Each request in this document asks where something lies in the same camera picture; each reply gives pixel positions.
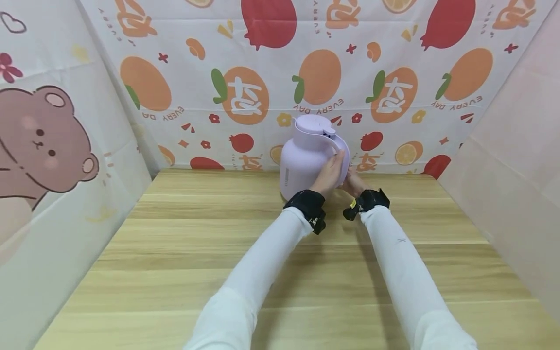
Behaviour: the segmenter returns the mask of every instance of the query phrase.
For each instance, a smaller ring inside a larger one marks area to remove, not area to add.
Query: thermos handle
[[[340,137],[339,135],[333,135],[331,137],[325,137],[333,146],[333,148],[337,151],[344,150],[344,160],[342,161],[342,171],[340,172],[340,178],[338,179],[337,187],[342,185],[344,179],[346,178],[346,174],[348,172],[348,167],[350,166],[350,149],[346,142]]]

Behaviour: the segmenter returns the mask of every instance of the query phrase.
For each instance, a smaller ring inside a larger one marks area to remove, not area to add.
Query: wooden table
[[[438,182],[366,178],[390,196],[480,350],[560,348],[560,326]],[[367,233],[342,217],[348,203],[335,193],[327,229],[292,253],[259,314],[253,349],[408,350]],[[180,349],[282,205],[277,173],[162,171],[35,349]]]

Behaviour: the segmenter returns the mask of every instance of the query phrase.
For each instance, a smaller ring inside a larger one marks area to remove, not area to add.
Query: hand
[[[333,189],[337,186],[340,172],[342,171],[342,161],[344,160],[344,150],[332,156],[319,173],[315,183],[309,187],[310,190],[319,192],[324,198],[327,198]]]
[[[357,198],[370,187],[358,176],[356,169],[350,167],[341,188],[352,197]]]

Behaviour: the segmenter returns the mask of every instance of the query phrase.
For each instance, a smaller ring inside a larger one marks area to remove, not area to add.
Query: heart outline
[[[4,16],[7,16],[10,18],[12,23],[17,23],[20,24],[22,26],[21,30],[12,30],[10,28],[10,26],[8,25],[8,23],[6,22],[6,19],[4,18]],[[4,26],[6,27],[6,29],[13,34],[23,34],[27,31],[27,26],[25,25],[25,23],[23,23],[21,20],[18,20],[16,18],[14,18],[12,15],[10,15],[8,12],[5,11],[0,11],[0,20],[2,20],[2,23],[4,24]]]

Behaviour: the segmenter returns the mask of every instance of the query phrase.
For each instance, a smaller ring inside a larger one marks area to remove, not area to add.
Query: pink thermos jug
[[[342,185],[350,164],[346,142],[336,134],[330,120],[315,114],[292,118],[292,138],[282,148],[280,157],[280,193],[285,200],[313,185],[321,168],[338,150],[345,150]]]

